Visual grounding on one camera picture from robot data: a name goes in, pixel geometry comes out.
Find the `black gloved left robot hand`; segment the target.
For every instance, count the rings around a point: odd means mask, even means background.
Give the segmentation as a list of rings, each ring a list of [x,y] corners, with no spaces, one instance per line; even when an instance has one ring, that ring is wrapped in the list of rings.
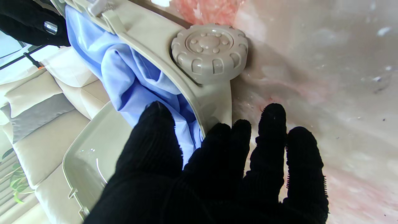
[[[85,224],[324,224],[329,208],[317,141],[304,127],[287,132],[282,105],[267,105],[250,170],[251,124],[217,123],[183,166],[168,108],[141,114],[115,173]]]

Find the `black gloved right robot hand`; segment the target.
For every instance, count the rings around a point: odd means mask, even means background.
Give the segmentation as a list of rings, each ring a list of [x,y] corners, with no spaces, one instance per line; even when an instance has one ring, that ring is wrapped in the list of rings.
[[[1,0],[0,29],[35,46],[71,46],[65,18],[33,0]]]

